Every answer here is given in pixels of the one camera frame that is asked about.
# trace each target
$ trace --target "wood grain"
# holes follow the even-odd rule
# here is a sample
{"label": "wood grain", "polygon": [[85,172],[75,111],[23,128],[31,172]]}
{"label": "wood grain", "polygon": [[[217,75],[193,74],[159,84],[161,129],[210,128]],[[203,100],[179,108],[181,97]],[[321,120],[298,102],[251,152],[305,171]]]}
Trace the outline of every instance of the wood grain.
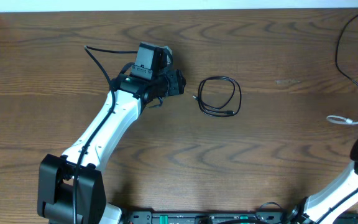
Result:
{"label": "wood grain", "polygon": [[[0,223],[46,223],[36,214],[40,161],[60,155],[103,104],[108,86],[85,44],[135,50],[168,45],[185,94],[147,109],[125,133],[104,174],[108,200],[154,210],[291,208],[349,162],[358,89],[333,52],[358,9],[0,14]],[[134,55],[95,53],[113,77]],[[358,19],[340,49],[358,80]],[[191,97],[199,82],[227,75],[241,85],[240,113],[205,116]],[[229,89],[211,83],[205,97]],[[358,211],[358,204],[352,208]]]}

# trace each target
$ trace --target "white arm segment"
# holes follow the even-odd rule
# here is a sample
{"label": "white arm segment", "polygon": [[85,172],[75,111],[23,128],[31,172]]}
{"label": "white arm segment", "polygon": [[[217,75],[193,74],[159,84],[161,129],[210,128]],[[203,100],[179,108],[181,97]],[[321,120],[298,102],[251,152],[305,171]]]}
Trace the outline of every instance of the white arm segment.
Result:
{"label": "white arm segment", "polygon": [[[121,90],[116,91],[115,95],[116,105],[114,107],[114,113],[110,115],[91,141],[87,154],[83,157],[81,163],[82,166],[87,166],[89,163],[92,163],[96,166],[97,170],[104,172],[110,155],[117,146],[120,138],[129,125],[131,125],[140,115],[140,99],[134,98],[132,93],[127,93]],[[68,156],[67,161],[74,164],[77,163],[82,146],[107,115],[112,103],[111,97],[110,91],[99,114],[95,117],[82,136],[63,153],[63,155]]]}
{"label": "white arm segment", "polygon": [[[358,188],[358,175],[354,172],[354,161],[346,167],[345,171],[332,181],[326,188],[310,196],[305,203],[304,212],[309,219],[317,222],[329,208],[335,206],[344,197]],[[335,219],[348,208],[358,202],[358,193],[331,212],[321,223],[332,224]]]}

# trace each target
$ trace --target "white backdrop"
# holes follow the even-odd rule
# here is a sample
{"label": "white backdrop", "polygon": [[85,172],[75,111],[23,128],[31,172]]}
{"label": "white backdrop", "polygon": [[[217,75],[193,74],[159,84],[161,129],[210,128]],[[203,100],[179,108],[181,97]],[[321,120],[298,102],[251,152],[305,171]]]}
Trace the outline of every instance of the white backdrop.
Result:
{"label": "white backdrop", "polygon": [[358,0],[0,0],[0,12],[358,7]]}

